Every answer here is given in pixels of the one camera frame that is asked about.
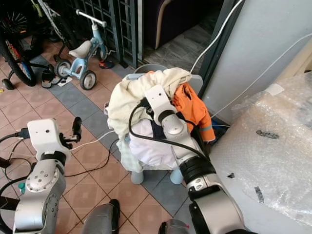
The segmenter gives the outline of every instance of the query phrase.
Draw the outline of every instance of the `cream towel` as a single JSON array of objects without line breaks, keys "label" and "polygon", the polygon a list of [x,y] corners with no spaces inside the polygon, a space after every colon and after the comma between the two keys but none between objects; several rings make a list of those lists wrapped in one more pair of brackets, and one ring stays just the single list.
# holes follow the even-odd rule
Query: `cream towel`
[{"label": "cream towel", "polygon": [[[113,128],[119,139],[124,139],[129,132],[128,121],[130,113],[144,98],[144,92],[160,84],[172,99],[177,87],[188,82],[191,74],[181,68],[170,68],[165,71],[156,71],[154,73],[145,74],[136,80],[128,80],[126,76],[118,83],[111,95],[108,111],[108,126]],[[144,108],[139,108],[133,116],[132,125],[138,123],[141,119],[150,116]]]}]

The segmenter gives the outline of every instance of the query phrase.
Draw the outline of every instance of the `clothing pile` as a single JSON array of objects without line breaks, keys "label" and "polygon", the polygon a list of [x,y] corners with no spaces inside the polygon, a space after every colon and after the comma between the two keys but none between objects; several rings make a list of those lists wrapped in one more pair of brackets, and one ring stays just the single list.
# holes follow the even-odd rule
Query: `clothing pile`
[{"label": "clothing pile", "polygon": [[[157,84],[163,87],[179,114],[199,128],[202,141],[215,139],[208,110],[187,83],[190,79],[188,71],[171,68],[145,74],[137,80],[129,80],[126,76],[116,85],[106,107],[107,122],[119,137],[117,146],[121,152],[121,164],[126,170],[141,172],[144,169],[170,170],[177,167],[169,144],[135,137],[128,129],[130,113],[145,97],[144,92]],[[189,132],[193,128],[188,123]],[[153,121],[143,107],[133,116],[132,130],[139,135],[165,139],[162,127]]]}]

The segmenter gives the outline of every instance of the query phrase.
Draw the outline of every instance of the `green object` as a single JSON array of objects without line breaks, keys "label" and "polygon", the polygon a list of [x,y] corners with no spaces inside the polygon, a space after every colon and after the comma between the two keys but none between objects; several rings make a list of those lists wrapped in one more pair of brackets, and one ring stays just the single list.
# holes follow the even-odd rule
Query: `green object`
[{"label": "green object", "polygon": [[22,194],[25,194],[25,183],[19,183],[19,190]]}]

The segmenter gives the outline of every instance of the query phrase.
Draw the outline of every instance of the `robotic arm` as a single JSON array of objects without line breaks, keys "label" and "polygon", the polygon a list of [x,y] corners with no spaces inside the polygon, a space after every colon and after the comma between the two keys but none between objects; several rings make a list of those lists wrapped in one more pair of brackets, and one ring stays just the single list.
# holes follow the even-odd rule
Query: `robotic arm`
[{"label": "robotic arm", "polygon": [[[163,88],[156,85],[145,96],[154,111],[154,120],[163,127],[166,138],[202,153],[191,138],[186,122],[177,117]],[[175,145],[172,145],[172,151],[192,201],[189,209],[196,233],[249,233],[245,231],[240,209],[223,187],[209,159]]]},{"label": "robotic arm", "polygon": [[81,118],[73,123],[73,135],[59,133],[54,119],[30,121],[29,135],[38,160],[25,182],[25,194],[15,212],[16,234],[55,232],[59,199],[66,187],[64,166],[70,159],[71,144],[81,139]]}]

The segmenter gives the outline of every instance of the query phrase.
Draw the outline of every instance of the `door frame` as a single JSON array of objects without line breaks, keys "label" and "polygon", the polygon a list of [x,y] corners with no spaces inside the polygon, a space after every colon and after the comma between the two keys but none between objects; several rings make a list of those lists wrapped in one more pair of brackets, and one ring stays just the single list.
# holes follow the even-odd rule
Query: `door frame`
[{"label": "door frame", "polygon": [[[225,18],[228,16],[229,12],[232,10],[234,5],[238,2],[238,0],[224,0],[219,17],[217,19],[217,22],[215,24],[215,28],[212,34],[211,41],[216,37],[218,34]],[[203,79],[203,85],[198,93],[198,97],[202,98],[207,86],[211,80],[211,77],[214,73],[215,67],[218,64],[218,61],[221,57],[221,54],[223,52],[223,49],[230,37],[230,34],[234,28],[234,25],[236,23],[236,20],[238,18],[238,15],[244,5],[245,1],[242,1],[242,3],[236,8],[236,10],[233,12],[231,17],[229,18],[229,21],[227,22],[226,26],[223,29],[222,34],[220,35],[219,39],[215,42],[215,44],[210,48],[210,50],[206,53],[204,56],[204,60],[201,64],[199,75]]]}]

